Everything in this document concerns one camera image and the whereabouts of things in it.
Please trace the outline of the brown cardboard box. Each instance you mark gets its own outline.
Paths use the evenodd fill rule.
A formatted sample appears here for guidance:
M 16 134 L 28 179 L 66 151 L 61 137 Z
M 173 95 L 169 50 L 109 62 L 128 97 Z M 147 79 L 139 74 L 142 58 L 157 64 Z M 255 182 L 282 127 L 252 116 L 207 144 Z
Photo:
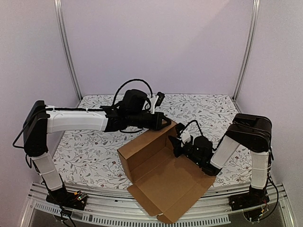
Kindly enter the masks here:
M 176 123 L 160 131 L 147 130 L 119 148 L 127 188 L 149 216 L 166 224 L 179 220 L 213 185 L 216 177 L 206 175 L 185 156 L 176 158 L 169 136 Z

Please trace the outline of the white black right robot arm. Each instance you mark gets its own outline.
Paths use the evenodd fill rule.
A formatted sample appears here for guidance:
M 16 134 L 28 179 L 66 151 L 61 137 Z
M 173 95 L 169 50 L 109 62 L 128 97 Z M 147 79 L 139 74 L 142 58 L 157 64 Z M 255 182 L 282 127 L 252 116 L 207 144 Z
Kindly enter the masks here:
M 272 122 L 251 114 L 236 114 L 217 146 L 204 135 L 193 137 L 187 126 L 176 126 L 176 136 L 169 136 L 176 158 L 186 156 L 208 176 L 217 176 L 237 149 L 242 146 L 251 153 L 251 182 L 245 195 L 248 206 L 255 206 L 266 194 L 271 161 Z

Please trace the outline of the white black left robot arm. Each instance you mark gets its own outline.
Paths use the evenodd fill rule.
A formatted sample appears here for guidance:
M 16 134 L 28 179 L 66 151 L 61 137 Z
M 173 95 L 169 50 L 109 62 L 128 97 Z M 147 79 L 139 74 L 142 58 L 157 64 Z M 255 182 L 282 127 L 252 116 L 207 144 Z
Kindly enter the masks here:
M 31 158 L 49 195 L 60 205 L 67 205 L 71 200 L 70 194 L 48 153 L 47 135 L 77 130 L 116 132 L 127 127 L 159 131 L 171 125 L 171 119 L 155 110 L 164 97 L 162 92 L 148 97 L 140 90 L 131 89 L 125 92 L 121 101 L 99 109 L 55 107 L 38 100 L 12 146 L 18 148 L 16 142 L 23 138 L 21 149 Z

